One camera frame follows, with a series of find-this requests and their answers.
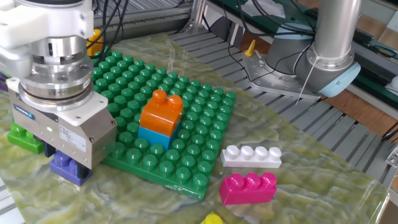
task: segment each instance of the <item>orange block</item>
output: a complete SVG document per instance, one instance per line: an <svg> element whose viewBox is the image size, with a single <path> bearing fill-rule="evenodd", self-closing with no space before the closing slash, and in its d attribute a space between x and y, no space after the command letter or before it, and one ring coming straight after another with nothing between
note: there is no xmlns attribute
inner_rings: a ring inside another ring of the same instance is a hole
<svg viewBox="0 0 398 224"><path fill-rule="evenodd" d="M180 122L182 99L172 95L167 99L163 90L155 90L142 110L139 126L170 137Z"/></svg>

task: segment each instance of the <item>table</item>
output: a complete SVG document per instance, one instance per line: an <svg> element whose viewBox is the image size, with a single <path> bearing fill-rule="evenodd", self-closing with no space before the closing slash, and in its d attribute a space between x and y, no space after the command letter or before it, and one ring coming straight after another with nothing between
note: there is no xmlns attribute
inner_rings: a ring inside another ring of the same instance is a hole
<svg viewBox="0 0 398 224"><path fill-rule="evenodd" d="M114 49L235 91L236 106L222 148L276 146L283 152L282 165L279 169L224 168L218 158L203 202L103 164L84 186L76 188L50 172L51 159L7 142L12 115L3 94L0 176L27 223L200 223L210 212L229 224L376 222L388 199L382 184L221 78L167 35L126 40ZM233 172L273 172L278 178L275 197L269 203L224 206L218 189Z"/></svg>

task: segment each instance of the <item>yellow block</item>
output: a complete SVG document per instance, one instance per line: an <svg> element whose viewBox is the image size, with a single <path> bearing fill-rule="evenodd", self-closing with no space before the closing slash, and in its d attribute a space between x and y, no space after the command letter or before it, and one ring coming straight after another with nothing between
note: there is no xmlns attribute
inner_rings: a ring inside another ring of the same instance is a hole
<svg viewBox="0 0 398 224"><path fill-rule="evenodd" d="M226 224L216 213L211 212L201 224Z"/></svg>
<svg viewBox="0 0 398 224"><path fill-rule="evenodd" d="M94 36L90 37L87 42L87 46L89 46L92 41L94 41L95 39L97 39L97 37L101 34L101 31L96 29L94 30ZM95 52L99 52L102 49L102 44L103 43L103 39L102 37L97 41L97 43L95 43L92 47L90 47L89 49L87 49L87 55L88 56L94 56Z"/></svg>
<svg viewBox="0 0 398 224"><path fill-rule="evenodd" d="M253 40L250 44L249 49L244 53L246 56L251 57L253 55L254 46L256 45L256 40Z"/></svg>

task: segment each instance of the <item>lime green block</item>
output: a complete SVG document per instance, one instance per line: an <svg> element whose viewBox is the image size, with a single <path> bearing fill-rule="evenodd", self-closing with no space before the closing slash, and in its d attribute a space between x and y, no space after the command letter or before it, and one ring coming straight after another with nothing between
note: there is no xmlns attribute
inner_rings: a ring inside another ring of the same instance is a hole
<svg viewBox="0 0 398 224"><path fill-rule="evenodd" d="M40 154L44 150L42 142L36 140L32 133L16 123L11 125L11 131L8 133L7 138L10 143L36 154Z"/></svg>

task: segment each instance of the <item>purple block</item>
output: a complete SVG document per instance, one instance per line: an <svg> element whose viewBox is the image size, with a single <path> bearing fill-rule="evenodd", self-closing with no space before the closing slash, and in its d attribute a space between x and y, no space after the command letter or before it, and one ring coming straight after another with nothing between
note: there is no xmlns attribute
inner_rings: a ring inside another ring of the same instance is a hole
<svg viewBox="0 0 398 224"><path fill-rule="evenodd" d="M76 161L61 151L54 154L54 159L50 162L50 170L77 186L82 186L93 175L93 171L90 170L86 178L79 179Z"/></svg>

